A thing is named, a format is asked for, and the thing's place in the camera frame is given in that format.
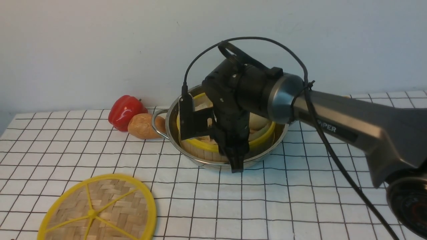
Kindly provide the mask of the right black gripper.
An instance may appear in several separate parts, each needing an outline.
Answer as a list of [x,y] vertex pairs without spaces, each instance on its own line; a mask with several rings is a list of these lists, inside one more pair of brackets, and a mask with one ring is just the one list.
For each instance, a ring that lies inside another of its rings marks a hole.
[[232,173],[244,171],[249,153],[250,113],[240,107],[231,83],[236,80],[234,65],[223,60],[202,81],[202,88],[212,102],[213,121],[209,130],[221,154],[229,157]]

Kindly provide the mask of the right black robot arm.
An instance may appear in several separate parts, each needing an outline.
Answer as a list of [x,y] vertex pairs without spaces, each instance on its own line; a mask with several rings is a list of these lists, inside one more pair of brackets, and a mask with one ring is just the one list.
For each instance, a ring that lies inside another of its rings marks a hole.
[[386,182],[387,203],[396,218],[426,238],[426,109],[393,108],[309,89],[281,68],[261,70],[224,60],[202,82],[213,104],[213,138],[242,172],[249,151],[249,116],[254,113],[279,124],[301,121],[318,125],[360,149],[372,184]]

